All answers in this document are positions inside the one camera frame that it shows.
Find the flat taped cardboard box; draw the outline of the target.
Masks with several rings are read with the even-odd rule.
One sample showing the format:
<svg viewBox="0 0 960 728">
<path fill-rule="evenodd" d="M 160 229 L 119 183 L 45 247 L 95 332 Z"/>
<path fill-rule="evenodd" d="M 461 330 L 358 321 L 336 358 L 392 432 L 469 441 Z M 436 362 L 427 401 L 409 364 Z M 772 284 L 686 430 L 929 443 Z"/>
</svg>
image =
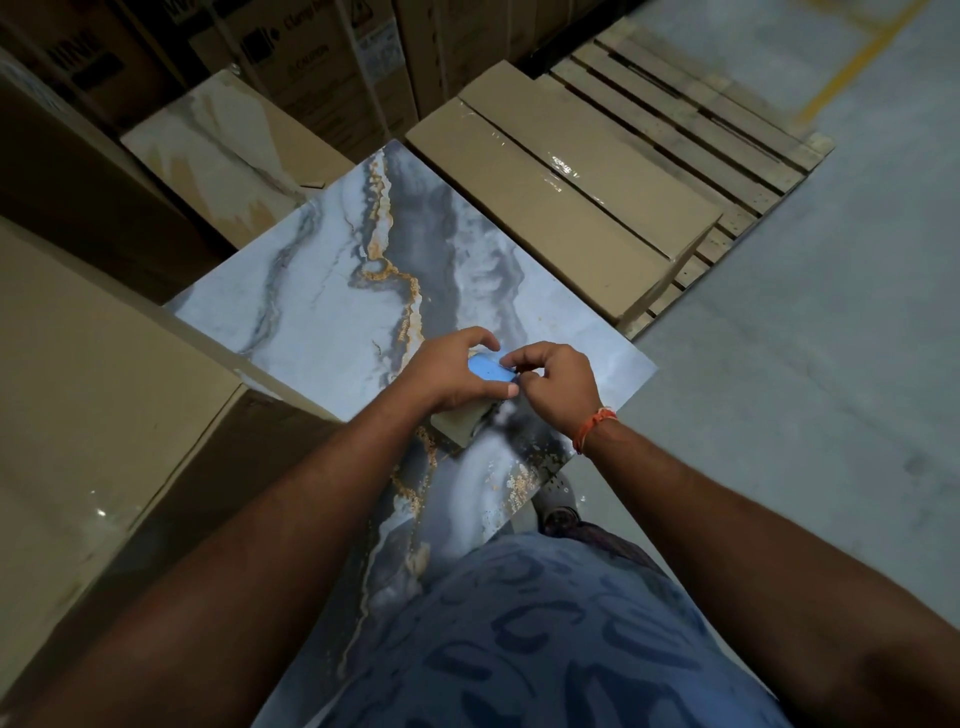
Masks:
<svg viewBox="0 0 960 728">
<path fill-rule="evenodd" d="M 721 216 L 564 87 L 548 88 L 501 61 L 458 98 L 679 268 Z"/>
<path fill-rule="evenodd" d="M 671 264 L 461 101 L 412 127 L 408 144 L 606 321 L 632 320 Z"/>
</svg>

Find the person's left hand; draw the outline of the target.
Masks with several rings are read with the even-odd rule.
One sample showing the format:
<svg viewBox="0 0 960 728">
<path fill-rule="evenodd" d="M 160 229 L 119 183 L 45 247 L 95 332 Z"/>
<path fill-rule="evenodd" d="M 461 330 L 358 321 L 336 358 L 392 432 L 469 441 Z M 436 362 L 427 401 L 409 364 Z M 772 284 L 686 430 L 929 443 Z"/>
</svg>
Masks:
<svg viewBox="0 0 960 728">
<path fill-rule="evenodd" d="M 471 350 L 483 347 L 497 352 L 500 344 L 491 331 L 478 325 L 429 339 L 390 383 L 390 394 L 420 416 L 462 407 L 460 383 L 476 378 L 468 368 Z"/>
</svg>

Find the blue patterned shirt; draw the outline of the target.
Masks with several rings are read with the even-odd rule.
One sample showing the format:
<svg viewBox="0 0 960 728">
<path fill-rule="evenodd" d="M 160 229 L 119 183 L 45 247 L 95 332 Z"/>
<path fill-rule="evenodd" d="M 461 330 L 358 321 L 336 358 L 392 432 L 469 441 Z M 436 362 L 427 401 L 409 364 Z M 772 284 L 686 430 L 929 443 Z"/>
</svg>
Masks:
<svg viewBox="0 0 960 728">
<path fill-rule="evenodd" d="M 793 728 L 655 568 L 494 538 L 404 606 L 318 728 Z"/>
</svg>

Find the grey shoe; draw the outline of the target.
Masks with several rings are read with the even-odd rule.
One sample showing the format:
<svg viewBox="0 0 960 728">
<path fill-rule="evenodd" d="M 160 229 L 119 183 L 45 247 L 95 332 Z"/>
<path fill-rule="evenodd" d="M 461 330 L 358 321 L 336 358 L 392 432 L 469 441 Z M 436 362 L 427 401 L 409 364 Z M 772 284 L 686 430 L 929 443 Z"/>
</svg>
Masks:
<svg viewBox="0 0 960 728">
<path fill-rule="evenodd" d="M 551 538 L 566 538 L 579 528 L 582 518 L 570 481 L 558 472 L 546 481 L 531 499 L 538 533 Z"/>
</svg>

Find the wooden pallet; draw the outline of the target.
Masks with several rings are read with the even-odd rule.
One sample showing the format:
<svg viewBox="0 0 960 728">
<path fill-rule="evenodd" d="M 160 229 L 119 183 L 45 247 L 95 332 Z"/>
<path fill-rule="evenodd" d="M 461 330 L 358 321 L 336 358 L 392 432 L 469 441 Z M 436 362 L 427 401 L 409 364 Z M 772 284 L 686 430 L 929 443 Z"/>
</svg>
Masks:
<svg viewBox="0 0 960 728">
<path fill-rule="evenodd" d="M 605 118 L 618 138 L 719 207 L 721 217 L 643 313 L 618 324 L 634 341 L 726 257 L 834 151 L 742 84 L 624 17 L 536 82 Z"/>
</svg>

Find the small blue card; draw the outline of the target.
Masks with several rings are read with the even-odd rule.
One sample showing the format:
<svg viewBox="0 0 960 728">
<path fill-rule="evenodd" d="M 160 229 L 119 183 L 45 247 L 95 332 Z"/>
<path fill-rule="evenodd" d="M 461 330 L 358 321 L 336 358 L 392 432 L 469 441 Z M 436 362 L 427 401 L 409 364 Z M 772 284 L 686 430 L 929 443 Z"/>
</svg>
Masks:
<svg viewBox="0 0 960 728">
<path fill-rule="evenodd" d="M 484 382 L 515 383 L 518 373 L 504 367 L 494 353 L 475 352 L 467 360 L 467 369 Z"/>
</svg>

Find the dark brown cardboard box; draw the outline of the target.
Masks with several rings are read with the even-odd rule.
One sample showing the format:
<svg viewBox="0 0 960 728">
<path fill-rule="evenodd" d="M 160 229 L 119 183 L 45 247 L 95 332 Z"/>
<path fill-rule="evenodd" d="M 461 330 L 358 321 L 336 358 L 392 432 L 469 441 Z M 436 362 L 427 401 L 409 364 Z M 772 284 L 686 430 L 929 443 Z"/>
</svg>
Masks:
<svg viewBox="0 0 960 728">
<path fill-rule="evenodd" d="M 2 47 L 0 217 L 161 305 L 233 252 Z"/>
</svg>

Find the brown printed cardboard box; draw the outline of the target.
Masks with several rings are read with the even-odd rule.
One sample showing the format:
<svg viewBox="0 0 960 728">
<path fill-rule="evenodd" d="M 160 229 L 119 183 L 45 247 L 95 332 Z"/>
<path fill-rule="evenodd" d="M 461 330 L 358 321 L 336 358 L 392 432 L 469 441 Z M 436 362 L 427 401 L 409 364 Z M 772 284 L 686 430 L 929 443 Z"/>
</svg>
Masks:
<svg viewBox="0 0 960 728">
<path fill-rule="evenodd" d="M 113 0 L 0 0 L 0 47 L 113 137 L 185 92 Z"/>
<path fill-rule="evenodd" d="M 164 0 L 210 71 L 246 82 L 354 162 L 419 121 L 391 0 Z"/>
<path fill-rule="evenodd" d="M 541 69 L 643 0 L 391 0 L 419 119 L 490 67 Z"/>
</svg>

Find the large tan cardboard box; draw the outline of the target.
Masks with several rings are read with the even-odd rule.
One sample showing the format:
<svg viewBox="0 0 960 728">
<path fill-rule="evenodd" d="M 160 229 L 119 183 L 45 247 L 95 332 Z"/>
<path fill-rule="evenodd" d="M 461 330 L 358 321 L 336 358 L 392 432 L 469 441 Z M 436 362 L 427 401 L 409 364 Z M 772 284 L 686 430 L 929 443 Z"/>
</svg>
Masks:
<svg viewBox="0 0 960 728">
<path fill-rule="evenodd" d="M 0 716 L 335 418 L 0 219 Z"/>
</svg>

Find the small beige paper piece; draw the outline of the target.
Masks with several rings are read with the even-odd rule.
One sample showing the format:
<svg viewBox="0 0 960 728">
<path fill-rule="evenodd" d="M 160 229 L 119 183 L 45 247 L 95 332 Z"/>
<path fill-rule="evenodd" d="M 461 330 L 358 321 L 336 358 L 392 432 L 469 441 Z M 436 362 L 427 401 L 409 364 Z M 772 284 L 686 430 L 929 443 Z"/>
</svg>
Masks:
<svg viewBox="0 0 960 728">
<path fill-rule="evenodd" d="M 457 447 L 466 448 L 474 439 L 474 431 L 494 406 L 492 399 L 480 399 L 431 415 L 430 425 Z"/>
</svg>

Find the person's right forearm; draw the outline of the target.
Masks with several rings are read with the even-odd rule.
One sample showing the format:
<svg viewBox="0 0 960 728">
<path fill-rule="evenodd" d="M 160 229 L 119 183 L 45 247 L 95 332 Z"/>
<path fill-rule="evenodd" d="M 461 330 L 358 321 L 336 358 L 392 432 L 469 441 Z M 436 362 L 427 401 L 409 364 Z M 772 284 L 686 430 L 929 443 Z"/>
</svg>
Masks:
<svg viewBox="0 0 960 728">
<path fill-rule="evenodd" d="M 960 630 L 839 548 L 631 430 L 597 424 L 601 473 L 708 621 L 818 728 L 960 728 Z"/>
</svg>

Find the person's left forearm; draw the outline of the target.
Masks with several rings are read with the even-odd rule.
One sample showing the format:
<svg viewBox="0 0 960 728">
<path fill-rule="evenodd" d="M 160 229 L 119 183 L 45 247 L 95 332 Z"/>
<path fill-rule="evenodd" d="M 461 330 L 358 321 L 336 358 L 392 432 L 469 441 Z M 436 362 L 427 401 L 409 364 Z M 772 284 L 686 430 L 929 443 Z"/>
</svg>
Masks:
<svg viewBox="0 0 960 728">
<path fill-rule="evenodd" d="M 10 728 L 250 728 L 435 406 L 392 383 L 150 587 Z"/>
</svg>

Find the blue-grey marble tile gold veins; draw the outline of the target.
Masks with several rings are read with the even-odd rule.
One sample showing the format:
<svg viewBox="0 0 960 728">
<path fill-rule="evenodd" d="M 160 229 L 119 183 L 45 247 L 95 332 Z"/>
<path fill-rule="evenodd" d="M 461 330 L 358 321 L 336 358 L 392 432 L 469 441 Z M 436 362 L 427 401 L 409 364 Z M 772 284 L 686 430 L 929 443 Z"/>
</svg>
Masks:
<svg viewBox="0 0 960 728">
<path fill-rule="evenodd" d="M 186 324 L 336 419 L 354 416 L 428 338 L 488 329 L 587 355 L 603 402 L 656 365 L 399 142 L 376 151 L 179 295 Z M 497 532 L 573 457 L 517 398 L 466 447 L 419 427 L 312 633 L 251 728 L 303 728 L 374 637 Z"/>
</svg>

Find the person's right hand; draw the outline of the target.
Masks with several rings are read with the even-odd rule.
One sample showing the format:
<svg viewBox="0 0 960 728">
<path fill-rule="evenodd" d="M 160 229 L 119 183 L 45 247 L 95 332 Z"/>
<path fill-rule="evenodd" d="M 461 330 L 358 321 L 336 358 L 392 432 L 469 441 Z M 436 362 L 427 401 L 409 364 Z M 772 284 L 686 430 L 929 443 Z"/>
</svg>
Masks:
<svg viewBox="0 0 960 728">
<path fill-rule="evenodd" d="M 602 404 L 589 358 L 570 345 L 537 342 L 507 353 L 500 363 L 518 374 L 537 371 L 543 376 L 543 401 L 529 403 L 578 454 L 597 425 L 617 418 Z"/>
</svg>

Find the beige marble tile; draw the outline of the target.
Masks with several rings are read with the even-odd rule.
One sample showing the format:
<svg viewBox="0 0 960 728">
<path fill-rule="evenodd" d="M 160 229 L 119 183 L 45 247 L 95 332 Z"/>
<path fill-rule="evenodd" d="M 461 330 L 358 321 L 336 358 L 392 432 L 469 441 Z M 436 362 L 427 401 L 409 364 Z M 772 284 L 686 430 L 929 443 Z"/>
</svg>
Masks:
<svg viewBox="0 0 960 728">
<path fill-rule="evenodd" d="M 242 249 L 354 162 L 224 68 L 121 136 L 138 161 Z"/>
</svg>

